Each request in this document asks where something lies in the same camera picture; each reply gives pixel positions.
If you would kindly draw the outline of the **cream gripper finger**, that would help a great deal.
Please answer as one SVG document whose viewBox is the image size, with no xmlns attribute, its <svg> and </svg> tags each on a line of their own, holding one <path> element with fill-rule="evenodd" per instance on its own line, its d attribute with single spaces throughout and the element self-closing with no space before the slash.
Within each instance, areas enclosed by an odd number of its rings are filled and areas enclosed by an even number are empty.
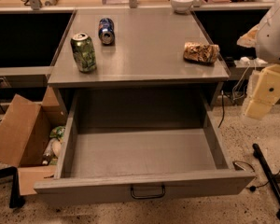
<svg viewBox="0 0 280 224">
<path fill-rule="evenodd" d="M 246 98 L 242 105 L 243 121 L 262 120 L 280 99 L 280 64 L 261 71 L 254 70 L 249 77 Z"/>
<path fill-rule="evenodd" d="M 253 26 L 247 33 L 240 36 L 237 40 L 237 45 L 244 48 L 254 48 L 256 46 L 256 34 L 259 30 L 259 26 Z"/>
</svg>

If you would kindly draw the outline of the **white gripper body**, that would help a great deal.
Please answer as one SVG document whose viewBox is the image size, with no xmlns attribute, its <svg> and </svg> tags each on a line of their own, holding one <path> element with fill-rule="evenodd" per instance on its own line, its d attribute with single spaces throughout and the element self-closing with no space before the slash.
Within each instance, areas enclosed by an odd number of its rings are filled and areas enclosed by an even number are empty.
<svg viewBox="0 0 280 224">
<path fill-rule="evenodd" d="M 280 0 L 275 1 L 259 22 L 256 54 L 268 63 L 280 63 Z"/>
</svg>

